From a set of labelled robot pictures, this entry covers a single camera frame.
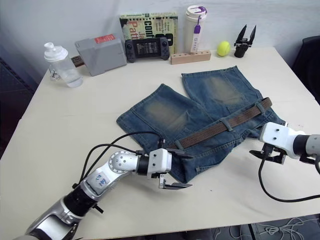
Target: wooden stand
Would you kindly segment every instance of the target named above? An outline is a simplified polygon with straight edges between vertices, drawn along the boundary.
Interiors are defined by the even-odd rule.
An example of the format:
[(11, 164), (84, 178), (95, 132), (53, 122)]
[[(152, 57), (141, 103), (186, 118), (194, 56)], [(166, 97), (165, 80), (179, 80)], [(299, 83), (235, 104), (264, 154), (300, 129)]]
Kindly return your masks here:
[(194, 53), (173, 53), (171, 54), (171, 64), (186, 64), (193, 62), (208, 61), (211, 58), (209, 50), (197, 51)]

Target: white bottle cap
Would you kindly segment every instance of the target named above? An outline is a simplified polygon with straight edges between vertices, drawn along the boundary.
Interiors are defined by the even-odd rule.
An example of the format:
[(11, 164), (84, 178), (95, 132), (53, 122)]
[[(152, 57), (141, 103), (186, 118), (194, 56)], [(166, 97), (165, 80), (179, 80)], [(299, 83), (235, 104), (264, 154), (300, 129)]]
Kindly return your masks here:
[(189, 21), (197, 22), (199, 16), (199, 21), (202, 22), (207, 17), (207, 9), (202, 5), (192, 5), (187, 8), (185, 14)]
[(62, 46), (55, 46), (52, 42), (45, 45), (44, 59), (49, 63), (60, 61), (68, 56), (68, 51)]

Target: belt loop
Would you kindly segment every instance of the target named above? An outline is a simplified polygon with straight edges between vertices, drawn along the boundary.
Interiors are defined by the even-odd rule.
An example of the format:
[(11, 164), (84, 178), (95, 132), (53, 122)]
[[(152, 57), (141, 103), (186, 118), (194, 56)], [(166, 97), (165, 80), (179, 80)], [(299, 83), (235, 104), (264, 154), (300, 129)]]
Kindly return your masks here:
[(181, 145), (181, 143), (179, 142), (179, 140), (174, 141), (174, 144), (177, 146), (178, 149), (180, 150), (185, 150), (184, 147)]
[(228, 122), (228, 120), (226, 118), (223, 117), (223, 118), (220, 118), (219, 120), (220, 120), (220, 122), (222, 122), (226, 126), (226, 128), (228, 129), (229, 132), (233, 131), (233, 128), (230, 126), (230, 123)]
[(256, 102), (254, 105), (260, 110), (261, 114), (264, 114), (266, 112), (266, 109), (260, 102)]

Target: white wall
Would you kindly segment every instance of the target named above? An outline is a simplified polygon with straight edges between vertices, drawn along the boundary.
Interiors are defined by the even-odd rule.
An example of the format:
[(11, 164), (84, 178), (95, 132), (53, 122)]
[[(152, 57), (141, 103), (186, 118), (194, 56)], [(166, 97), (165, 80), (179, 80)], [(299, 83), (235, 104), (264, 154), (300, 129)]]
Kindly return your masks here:
[(319, 0), (0, 0), (0, 44), (17, 59), (10, 62), (39, 82), (48, 67), (44, 43), (78, 55), (75, 41), (121, 35), (120, 14), (177, 12), (181, 50), (184, 11), (197, 3), (208, 9), (203, 49), (215, 49), (223, 40), (233, 44), (245, 24), (247, 35), (257, 25), (253, 47), (275, 46), (291, 65), (302, 39), (320, 34)]

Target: black controller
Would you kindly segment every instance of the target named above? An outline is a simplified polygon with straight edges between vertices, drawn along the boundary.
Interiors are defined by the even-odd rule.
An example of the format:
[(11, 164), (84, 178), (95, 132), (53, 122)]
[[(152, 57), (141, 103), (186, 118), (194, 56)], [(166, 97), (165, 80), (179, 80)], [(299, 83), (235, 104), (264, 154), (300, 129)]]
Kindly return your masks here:
[(126, 40), (124, 43), (126, 59), (134, 63), (136, 59), (158, 57), (167, 60), (170, 57), (169, 43), (166, 37)]

